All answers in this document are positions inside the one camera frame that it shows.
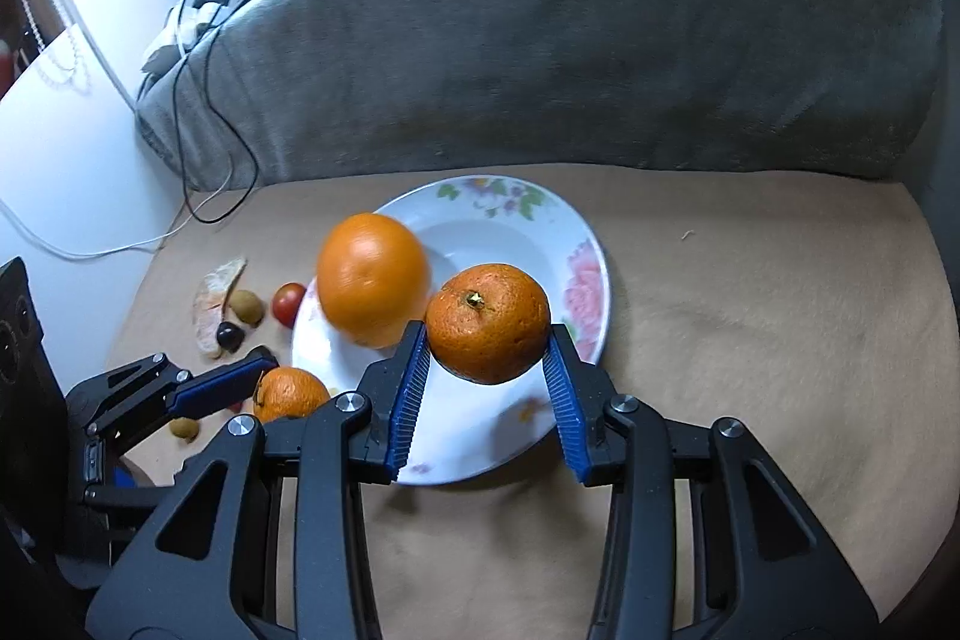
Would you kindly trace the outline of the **grey sofa cushion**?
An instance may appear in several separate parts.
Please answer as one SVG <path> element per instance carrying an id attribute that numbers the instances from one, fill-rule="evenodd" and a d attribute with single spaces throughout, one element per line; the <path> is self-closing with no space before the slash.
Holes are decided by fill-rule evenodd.
<path id="1" fill-rule="evenodd" d="M 613 164 L 877 179 L 942 0 L 252 0 L 139 105 L 190 185 Z"/>

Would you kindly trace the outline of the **brown longan upper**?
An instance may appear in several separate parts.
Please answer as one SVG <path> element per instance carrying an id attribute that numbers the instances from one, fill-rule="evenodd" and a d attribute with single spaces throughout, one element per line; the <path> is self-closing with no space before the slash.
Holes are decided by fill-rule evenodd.
<path id="1" fill-rule="evenodd" d="M 257 326 L 265 315 L 265 305 L 257 294 L 247 289 L 235 289 L 229 294 L 228 307 L 241 323 Z"/>

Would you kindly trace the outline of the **large orange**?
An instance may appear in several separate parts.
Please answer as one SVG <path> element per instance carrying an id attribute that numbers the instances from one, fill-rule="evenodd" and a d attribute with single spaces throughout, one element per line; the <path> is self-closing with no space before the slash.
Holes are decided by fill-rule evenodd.
<path id="1" fill-rule="evenodd" d="M 386 349 L 420 320 L 430 298 L 427 252 L 394 218 L 358 213 L 338 223 L 320 247 L 316 291 L 327 321 L 345 338 Z"/>

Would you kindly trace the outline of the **dark plum upper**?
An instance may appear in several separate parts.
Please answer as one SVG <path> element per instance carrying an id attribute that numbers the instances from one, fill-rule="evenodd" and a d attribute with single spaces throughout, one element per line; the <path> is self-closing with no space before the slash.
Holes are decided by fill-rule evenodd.
<path id="1" fill-rule="evenodd" d="M 232 321 L 222 321 L 215 331 L 215 341 L 218 347 L 221 351 L 226 351 L 229 354 L 237 353 L 244 340 L 245 331 Z"/>

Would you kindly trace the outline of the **tan cloth mat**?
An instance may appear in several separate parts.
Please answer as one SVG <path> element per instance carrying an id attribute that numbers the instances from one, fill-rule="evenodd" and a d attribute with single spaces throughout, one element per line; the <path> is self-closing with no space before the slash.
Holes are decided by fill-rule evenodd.
<path id="1" fill-rule="evenodd" d="M 804 495 L 892 638 L 953 637 L 958 336 L 900 185 L 815 174 L 532 166 L 601 239 L 604 364 L 670 419 L 742 419 Z M 547 438 L 451 487 L 370 487 L 391 638 L 579 638 L 608 495 Z"/>

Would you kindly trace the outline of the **brown longan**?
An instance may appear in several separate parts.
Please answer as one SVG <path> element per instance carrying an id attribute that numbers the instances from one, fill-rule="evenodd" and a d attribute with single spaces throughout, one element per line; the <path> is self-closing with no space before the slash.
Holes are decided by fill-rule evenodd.
<path id="1" fill-rule="evenodd" d="M 167 430 L 172 437 L 176 437 L 182 442 L 194 442 L 199 436 L 200 424 L 190 417 L 176 417 L 167 424 Z"/>
<path id="2" fill-rule="evenodd" d="M 265 305 L 257 294 L 247 289 L 235 289 L 229 294 L 228 307 L 241 323 L 257 326 L 265 315 Z"/>

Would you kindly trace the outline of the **large red cherry tomato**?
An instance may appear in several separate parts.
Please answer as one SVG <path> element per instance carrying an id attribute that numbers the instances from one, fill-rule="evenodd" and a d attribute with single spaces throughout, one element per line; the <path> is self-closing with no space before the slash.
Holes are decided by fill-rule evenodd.
<path id="1" fill-rule="evenodd" d="M 274 319 L 285 328 L 293 328 L 304 296 L 306 296 L 306 287 L 302 284 L 282 284 L 274 292 L 274 297 L 270 302 L 270 312 L 274 315 Z"/>

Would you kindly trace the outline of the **medium mandarin orange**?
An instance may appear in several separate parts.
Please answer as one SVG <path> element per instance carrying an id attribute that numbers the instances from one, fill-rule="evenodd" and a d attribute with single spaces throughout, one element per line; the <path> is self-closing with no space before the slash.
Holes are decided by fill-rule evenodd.
<path id="1" fill-rule="evenodd" d="M 516 266 L 471 266 L 447 280 L 425 314 L 431 352 L 444 369 L 480 385 L 514 380 L 547 351 L 547 294 Z"/>

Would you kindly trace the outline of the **small mandarin orange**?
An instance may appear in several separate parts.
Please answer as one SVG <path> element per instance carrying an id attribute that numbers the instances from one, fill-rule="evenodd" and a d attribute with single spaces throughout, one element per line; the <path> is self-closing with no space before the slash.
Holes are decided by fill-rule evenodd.
<path id="1" fill-rule="evenodd" d="M 252 395 L 256 418 L 267 424 L 282 417 L 308 417 L 331 399 L 331 393 L 311 372 L 275 367 L 257 381 Z"/>

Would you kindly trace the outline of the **peeled pomelo segment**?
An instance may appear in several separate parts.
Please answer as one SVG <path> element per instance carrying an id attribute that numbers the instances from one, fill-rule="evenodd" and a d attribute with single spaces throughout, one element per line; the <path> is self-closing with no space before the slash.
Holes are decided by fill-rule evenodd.
<path id="1" fill-rule="evenodd" d="M 229 294 L 244 268 L 244 259 L 229 260 L 206 273 L 197 287 L 192 302 L 192 326 L 195 344 L 205 359 L 218 359 L 223 353 L 217 341 L 217 331 L 223 321 Z"/>

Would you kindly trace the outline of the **brown longan lower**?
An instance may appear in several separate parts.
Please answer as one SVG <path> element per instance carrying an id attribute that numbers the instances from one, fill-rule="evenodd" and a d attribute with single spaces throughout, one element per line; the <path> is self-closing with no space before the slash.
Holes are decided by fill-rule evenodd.
<path id="1" fill-rule="evenodd" d="M 172 437 L 176 437 L 182 442 L 194 442 L 199 436 L 200 424 L 190 417 L 176 417 L 167 424 L 167 430 Z"/>

